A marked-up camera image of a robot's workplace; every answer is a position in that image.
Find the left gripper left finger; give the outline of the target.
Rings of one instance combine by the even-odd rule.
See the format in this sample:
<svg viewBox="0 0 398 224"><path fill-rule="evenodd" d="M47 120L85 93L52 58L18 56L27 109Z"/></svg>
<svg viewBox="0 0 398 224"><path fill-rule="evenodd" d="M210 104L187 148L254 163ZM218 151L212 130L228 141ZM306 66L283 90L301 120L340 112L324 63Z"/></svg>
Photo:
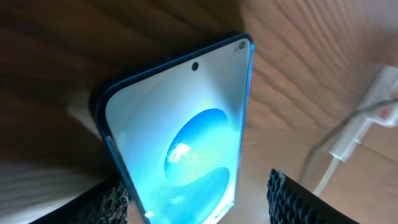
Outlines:
<svg viewBox="0 0 398 224"><path fill-rule="evenodd" d="M31 224L126 224L128 205L124 182L112 177Z"/></svg>

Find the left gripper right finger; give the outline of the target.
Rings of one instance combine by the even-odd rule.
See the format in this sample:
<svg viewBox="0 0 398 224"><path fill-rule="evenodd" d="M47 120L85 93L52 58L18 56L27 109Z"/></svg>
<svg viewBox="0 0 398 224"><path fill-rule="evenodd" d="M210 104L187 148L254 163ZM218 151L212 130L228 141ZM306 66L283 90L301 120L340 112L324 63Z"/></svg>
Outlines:
<svg viewBox="0 0 398 224"><path fill-rule="evenodd" d="M358 224L284 174L272 169L267 183L271 224Z"/></svg>

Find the blue screen smartphone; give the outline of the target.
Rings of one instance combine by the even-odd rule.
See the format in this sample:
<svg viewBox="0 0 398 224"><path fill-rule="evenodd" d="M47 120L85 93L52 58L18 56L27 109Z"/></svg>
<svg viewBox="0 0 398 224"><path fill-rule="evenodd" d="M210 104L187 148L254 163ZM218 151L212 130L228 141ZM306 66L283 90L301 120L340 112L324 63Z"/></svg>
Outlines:
<svg viewBox="0 0 398 224"><path fill-rule="evenodd" d="M217 223L234 205L254 43L209 40L127 68L89 109L145 223Z"/></svg>

